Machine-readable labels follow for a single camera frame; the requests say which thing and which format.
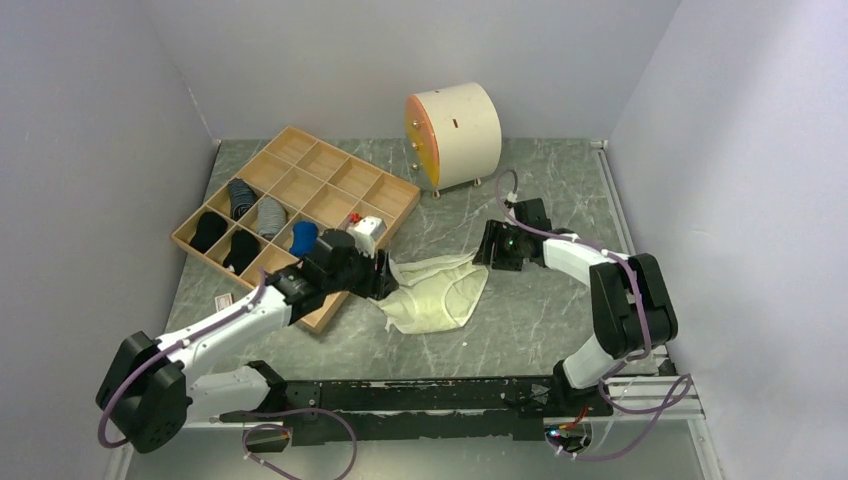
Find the cream cloth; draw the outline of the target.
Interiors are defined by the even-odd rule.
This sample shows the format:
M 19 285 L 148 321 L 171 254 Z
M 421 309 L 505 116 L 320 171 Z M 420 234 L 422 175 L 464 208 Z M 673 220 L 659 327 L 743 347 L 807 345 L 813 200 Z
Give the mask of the cream cloth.
M 451 331 L 466 325 L 486 287 L 489 270 L 474 255 L 443 255 L 389 264 L 399 287 L 373 303 L 386 316 L 388 329 L 406 335 Z

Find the blue underwear white trim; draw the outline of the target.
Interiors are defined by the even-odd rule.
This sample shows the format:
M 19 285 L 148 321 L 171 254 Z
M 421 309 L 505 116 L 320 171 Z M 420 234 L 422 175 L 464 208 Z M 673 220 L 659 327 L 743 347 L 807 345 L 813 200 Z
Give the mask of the blue underwear white trim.
M 296 258 L 309 254 L 319 237 L 318 226 L 311 221 L 299 221 L 292 226 L 292 244 L 288 251 Z

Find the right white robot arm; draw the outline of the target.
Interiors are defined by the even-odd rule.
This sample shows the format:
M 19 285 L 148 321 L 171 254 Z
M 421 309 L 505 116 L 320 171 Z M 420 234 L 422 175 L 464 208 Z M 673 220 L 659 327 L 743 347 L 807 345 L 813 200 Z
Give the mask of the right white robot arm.
M 570 229 L 555 229 L 539 198 L 507 201 L 505 207 L 506 219 L 486 222 L 474 264 L 519 271 L 534 263 L 589 289 L 593 333 L 555 364 L 549 389 L 552 407 L 572 415 L 611 371 L 675 339 L 677 317 L 653 255 L 614 252 Z

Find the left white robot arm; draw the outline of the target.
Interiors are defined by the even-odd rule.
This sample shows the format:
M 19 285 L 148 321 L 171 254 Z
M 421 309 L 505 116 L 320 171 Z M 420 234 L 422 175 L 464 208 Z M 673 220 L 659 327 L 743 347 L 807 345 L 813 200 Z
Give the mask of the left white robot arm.
M 142 331 L 125 338 L 95 397 L 100 445 L 160 448 L 201 406 L 202 395 L 192 390 L 211 384 L 205 373 L 225 354 L 297 323 L 332 294 L 382 300 L 396 290 L 390 253 L 362 250 L 356 240 L 329 229 L 299 260 L 271 273 L 260 269 L 258 285 L 231 306 L 155 339 Z

